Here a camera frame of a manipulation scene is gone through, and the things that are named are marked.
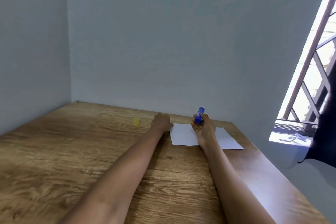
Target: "table top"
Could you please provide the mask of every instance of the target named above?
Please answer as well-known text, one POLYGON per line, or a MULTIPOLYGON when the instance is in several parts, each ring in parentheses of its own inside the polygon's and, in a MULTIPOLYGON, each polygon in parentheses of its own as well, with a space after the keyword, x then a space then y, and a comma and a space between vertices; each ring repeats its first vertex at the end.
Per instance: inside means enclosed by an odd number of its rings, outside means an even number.
MULTIPOLYGON (((57 223, 154 115, 76 101, 0 137, 0 223, 57 223)), ((171 121, 191 118, 171 115, 171 121)), ((215 124, 245 148, 224 152, 278 224, 328 223, 233 123, 215 124)), ((125 223, 224 223, 198 146, 172 145, 169 135, 159 142, 125 223)))

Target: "window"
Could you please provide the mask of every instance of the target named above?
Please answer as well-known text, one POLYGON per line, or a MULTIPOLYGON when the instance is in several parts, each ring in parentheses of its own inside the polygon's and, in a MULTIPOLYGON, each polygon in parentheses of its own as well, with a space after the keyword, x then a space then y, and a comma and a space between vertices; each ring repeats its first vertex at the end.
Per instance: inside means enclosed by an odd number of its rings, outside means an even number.
MULTIPOLYGON (((336 76, 336 0, 322 0, 292 81, 276 119, 274 132, 313 137, 336 76)), ((295 137, 280 139, 294 141, 295 137)), ((301 145, 309 146, 310 141, 301 145)))

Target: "blue glue stick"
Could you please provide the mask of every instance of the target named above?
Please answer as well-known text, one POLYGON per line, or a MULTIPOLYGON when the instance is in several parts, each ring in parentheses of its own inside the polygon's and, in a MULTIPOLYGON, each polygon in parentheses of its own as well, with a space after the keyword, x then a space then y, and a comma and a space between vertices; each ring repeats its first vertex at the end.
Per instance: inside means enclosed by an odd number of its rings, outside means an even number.
POLYGON ((204 113, 204 106, 201 106, 197 112, 196 118, 195 118, 195 122, 200 124, 202 121, 202 117, 201 117, 201 113, 204 113))

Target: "sheet of paper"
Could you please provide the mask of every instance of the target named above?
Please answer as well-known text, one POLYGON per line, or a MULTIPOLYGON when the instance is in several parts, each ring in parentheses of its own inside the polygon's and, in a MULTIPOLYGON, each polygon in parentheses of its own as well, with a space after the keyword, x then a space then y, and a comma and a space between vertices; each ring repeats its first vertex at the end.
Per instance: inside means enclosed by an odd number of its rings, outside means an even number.
MULTIPOLYGON (((173 145, 199 145, 196 133, 190 124, 174 123, 170 137, 173 145)), ((224 128, 216 128, 216 138, 222 149, 243 149, 224 128)))

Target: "black curtain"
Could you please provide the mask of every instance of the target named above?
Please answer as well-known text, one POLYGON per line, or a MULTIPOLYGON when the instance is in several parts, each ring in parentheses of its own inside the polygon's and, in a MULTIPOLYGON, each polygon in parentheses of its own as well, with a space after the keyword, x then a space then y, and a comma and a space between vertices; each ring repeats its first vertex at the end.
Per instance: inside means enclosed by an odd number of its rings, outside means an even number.
POLYGON ((329 74, 330 95, 305 159, 312 158, 336 167, 336 65, 329 74))

